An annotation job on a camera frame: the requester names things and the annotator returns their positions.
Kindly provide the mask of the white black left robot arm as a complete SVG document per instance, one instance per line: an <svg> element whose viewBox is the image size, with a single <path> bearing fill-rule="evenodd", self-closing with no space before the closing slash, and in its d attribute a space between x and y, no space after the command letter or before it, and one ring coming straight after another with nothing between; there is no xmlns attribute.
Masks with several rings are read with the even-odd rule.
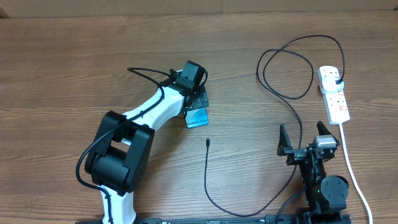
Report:
<svg viewBox="0 0 398 224"><path fill-rule="evenodd" d="M134 223L134 191L145 173L155 132L180 113L208 106L203 67L171 70L156 92L136 109L107 112L93 142L76 164L80 184L100 191L103 216L98 223Z"/></svg>

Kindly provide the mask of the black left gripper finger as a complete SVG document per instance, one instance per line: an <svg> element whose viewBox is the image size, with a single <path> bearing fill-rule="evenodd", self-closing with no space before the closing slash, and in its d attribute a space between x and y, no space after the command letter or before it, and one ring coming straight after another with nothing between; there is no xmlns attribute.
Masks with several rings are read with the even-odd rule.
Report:
<svg viewBox="0 0 398 224"><path fill-rule="evenodd" d="M198 91L198 94L199 94L199 100L198 100L198 103L197 103L198 107L199 108L208 107L209 106L209 101L208 101L208 97L207 97L207 94L206 94L205 86L201 86L200 87L200 89Z"/></svg>
<svg viewBox="0 0 398 224"><path fill-rule="evenodd" d="M189 111L197 110L200 108L202 108L201 96L200 95L188 95L185 98L183 108L182 108L183 117L185 118Z"/></svg>

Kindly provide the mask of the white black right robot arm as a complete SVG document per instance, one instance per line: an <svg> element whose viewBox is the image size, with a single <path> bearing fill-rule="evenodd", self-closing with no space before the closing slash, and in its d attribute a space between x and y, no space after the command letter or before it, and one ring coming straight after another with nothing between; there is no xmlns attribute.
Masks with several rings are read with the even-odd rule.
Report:
<svg viewBox="0 0 398 224"><path fill-rule="evenodd" d="M294 149L283 124L280 125L278 156L287 158L288 166L299 166L303 189L291 196L275 216L276 223L350 223L346 209L349 183L339 175L327 175L324 163L335 157L340 142L325 125L317 123L318 135L305 148ZM307 207L294 215L281 217L285 206L298 196L305 194Z"/></svg>

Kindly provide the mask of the Samsung Galaxy smartphone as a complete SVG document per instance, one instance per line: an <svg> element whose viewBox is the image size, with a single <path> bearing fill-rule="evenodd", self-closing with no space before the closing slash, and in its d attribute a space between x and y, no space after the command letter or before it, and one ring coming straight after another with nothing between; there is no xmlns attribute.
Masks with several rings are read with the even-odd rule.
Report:
<svg viewBox="0 0 398 224"><path fill-rule="evenodd" d="M187 111L186 114L185 121L188 129L198 128L209 124L205 108Z"/></svg>

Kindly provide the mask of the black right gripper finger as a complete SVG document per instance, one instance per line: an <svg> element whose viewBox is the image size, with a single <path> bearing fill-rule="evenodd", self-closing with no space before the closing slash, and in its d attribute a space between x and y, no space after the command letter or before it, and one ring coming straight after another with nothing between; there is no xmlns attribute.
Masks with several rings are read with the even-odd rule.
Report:
<svg viewBox="0 0 398 224"><path fill-rule="evenodd" d="M277 146L277 155L278 156L286 156L288 153L291 153L293 149L289 136L286 132L284 124L280 125L279 129L279 143Z"/></svg>
<svg viewBox="0 0 398 224"><path fill-rule="evenodd" d="M326 128L322 121L317 123L317 129L320 136L331 135L331 132Z"/></svg>

